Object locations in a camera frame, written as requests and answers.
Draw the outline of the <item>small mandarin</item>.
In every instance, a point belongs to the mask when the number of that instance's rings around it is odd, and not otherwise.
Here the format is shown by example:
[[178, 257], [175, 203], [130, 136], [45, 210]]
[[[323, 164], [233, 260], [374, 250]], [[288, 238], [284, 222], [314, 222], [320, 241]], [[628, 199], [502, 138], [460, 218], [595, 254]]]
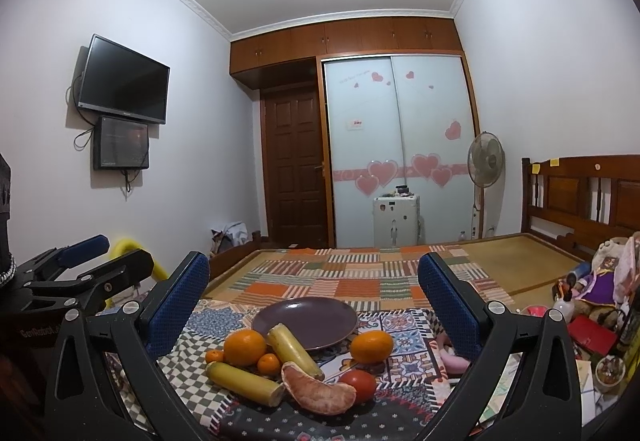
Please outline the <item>small mandarin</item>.
[[224, 351], [217, 349], [207, 350], [205, 352], [205, 362], [224, 362]]
[[277, 378], [281, 371], [281, 361], [274, 353], [268, 352], [259, 358], [256, 369], [262, 376]]

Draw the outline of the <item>red tomato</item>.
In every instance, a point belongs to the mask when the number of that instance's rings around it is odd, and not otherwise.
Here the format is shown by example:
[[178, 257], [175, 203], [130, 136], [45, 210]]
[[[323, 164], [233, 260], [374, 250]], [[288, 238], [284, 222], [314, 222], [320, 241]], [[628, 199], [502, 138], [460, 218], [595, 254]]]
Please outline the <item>red tomato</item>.
[[356, 390], [356, 404], [372, 400], [378, 385], [375, 377], [362, 369], [352, 369], [343, 374], [338, 381]]

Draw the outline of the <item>yellow chair back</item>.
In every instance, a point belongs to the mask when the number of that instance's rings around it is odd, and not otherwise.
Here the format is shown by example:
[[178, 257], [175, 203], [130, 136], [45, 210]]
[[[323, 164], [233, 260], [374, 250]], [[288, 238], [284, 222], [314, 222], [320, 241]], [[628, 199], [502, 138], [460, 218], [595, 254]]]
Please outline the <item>yellow chair back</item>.
[[141, 295], [142, 279], [150, 277], [160, 283], [168, 279], [168, 272], [134, 239], [120, 239], [108, 252], [108, 260], [118, 260], [127, 266], [125, 282], [114, 288], [105, 300], [105, 308], [113, 309], [119, 303]]

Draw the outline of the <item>pile of toys and clutter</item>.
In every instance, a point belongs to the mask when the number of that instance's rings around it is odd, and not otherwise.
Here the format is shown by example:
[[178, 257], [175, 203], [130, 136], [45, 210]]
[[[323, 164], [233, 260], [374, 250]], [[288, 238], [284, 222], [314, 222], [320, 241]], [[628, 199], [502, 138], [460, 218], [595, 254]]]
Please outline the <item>pile of toys and clutter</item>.
[[639, 364], [639, 234], [608, 239], [591, 260], [515, 301], [524, 314], [561, 313], [576, 357], [582, 421], [614, 404]]

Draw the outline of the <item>clothes pile by door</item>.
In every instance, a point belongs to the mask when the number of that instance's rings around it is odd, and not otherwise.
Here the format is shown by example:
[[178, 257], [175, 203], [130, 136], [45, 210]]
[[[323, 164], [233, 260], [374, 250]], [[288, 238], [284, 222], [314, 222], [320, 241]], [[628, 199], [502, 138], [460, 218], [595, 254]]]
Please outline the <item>clothes pile by door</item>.
[[250, 242], [250, 232], [243, 221], [235, 221], [225, 225], [221, 230], [212, 231], [212, 248], [210, 254], [217, 256], [233, 247], [243, 246]]

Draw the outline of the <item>large orange with sticker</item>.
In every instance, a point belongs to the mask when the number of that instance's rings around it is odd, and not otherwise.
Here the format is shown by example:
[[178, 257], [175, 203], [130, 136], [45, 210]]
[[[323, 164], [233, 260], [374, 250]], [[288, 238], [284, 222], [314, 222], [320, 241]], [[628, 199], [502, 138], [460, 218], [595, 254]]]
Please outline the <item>large orange with sticker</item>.
[[365, 331], [352, 339], [349, 346], [352, 360], [365, 365], [384, 362], [393, 350], [394, 339], [386, 331]]

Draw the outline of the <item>striped patchwork bed blanket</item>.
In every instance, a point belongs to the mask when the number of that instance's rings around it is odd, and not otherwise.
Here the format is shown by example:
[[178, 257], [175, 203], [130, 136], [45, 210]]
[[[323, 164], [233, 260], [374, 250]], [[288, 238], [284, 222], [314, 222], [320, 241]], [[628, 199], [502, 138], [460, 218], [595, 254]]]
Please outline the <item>striped patchwork bed blanket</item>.
[[512, 305], [511, 296], [458, 244], [259, 250], [206, 296], [258, 308], [302, 297], [341, 300], [357, 311], [427, 308], [418, 282], [426, 253], [437, 253], [484, 300]]

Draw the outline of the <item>dark purple plate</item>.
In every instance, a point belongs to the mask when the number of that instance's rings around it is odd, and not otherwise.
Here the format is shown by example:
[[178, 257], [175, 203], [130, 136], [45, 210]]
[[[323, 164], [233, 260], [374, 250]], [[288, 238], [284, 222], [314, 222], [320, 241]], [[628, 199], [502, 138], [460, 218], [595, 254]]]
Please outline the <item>dark purple plate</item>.
[[306, 350], [314, 351], [341, 343], [356, 331], [358, 315], [341, 300], [302, 297], [283, 300], [258, 311], [252, 328], [266, 336], [278, 324], [285, 325]]

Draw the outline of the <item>white suitcase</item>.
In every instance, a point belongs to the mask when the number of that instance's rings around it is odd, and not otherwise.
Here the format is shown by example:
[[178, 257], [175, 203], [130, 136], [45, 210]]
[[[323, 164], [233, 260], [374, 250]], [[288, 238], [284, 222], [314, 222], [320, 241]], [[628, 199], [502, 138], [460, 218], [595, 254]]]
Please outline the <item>white suitcase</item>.
[[395, 248], [420, 242], [420, 196], [408, 186], [373, 200], [374, 246]]

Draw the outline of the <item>brown wooden door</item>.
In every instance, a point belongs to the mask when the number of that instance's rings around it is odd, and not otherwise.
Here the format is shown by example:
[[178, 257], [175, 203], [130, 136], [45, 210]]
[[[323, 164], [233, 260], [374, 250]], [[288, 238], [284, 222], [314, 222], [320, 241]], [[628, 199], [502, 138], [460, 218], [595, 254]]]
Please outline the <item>brown wooden door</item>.
[[262, 91], [268, 231], [279, 245], [329, 245], [319, 96], [314, 86]]

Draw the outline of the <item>standing electric fan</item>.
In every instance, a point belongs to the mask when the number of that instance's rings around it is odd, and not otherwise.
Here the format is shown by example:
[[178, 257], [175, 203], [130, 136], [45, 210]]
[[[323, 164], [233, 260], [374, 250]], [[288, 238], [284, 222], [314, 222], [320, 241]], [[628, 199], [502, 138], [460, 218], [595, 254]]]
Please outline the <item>standing electric fan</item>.
[[481, 239], [485, 232], [485, 193], [500, 179], [504, 169], [504, 151], [499, 138], [489, 131], [477, 135], [469, 147], [466, 166], [475, 187], [476, 237]]

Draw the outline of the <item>wardrobe with heart stickers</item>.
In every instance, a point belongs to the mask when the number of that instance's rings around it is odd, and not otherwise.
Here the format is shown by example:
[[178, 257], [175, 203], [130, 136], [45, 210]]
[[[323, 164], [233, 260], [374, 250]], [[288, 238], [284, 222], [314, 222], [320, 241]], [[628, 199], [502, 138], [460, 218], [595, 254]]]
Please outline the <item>wardrobe with heart stickers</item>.
[[346, 19], [237, 40], [230, 73], [258, 91], [319, 96], [329, 245], [374, 247], [373, 200], [420, 196], [420, 242], [477, 230], [468, 149], [480, 130], [458, 32], [446, 19]]

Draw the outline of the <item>small black wall monitor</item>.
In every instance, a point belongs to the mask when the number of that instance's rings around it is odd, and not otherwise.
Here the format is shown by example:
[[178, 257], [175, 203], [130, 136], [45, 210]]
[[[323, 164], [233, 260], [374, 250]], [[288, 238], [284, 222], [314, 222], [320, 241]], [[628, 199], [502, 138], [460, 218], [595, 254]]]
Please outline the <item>small black wall monitor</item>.
[[94, 170], [143, 170], [149, 167], [149, 126], [100, 116], [92, 137]]

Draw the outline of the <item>wall mounted black television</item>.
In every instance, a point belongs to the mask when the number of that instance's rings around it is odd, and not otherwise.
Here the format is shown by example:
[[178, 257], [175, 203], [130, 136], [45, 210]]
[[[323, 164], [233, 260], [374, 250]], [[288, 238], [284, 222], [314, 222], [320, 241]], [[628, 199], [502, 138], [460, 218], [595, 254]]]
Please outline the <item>wall mounted black television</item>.
[[94, 34], [82, 68], [76, 106], [163, 125], [169, 77], [169, 66]]

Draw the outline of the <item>wooden bed frame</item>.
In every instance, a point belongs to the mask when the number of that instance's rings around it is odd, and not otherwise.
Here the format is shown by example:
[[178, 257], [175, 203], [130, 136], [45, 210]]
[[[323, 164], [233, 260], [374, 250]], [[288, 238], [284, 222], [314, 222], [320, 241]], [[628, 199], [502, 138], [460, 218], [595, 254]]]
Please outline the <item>wooden bed frame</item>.
[[[639, 229], [639, 158], [605, 155], [522, 161], [521, 230], [458, 244], [513, 299], [590, 260], [601, 243]], [[253, 253], [274, 250], [259, 241], [210, 261], [208, 291], [229, 279]]]

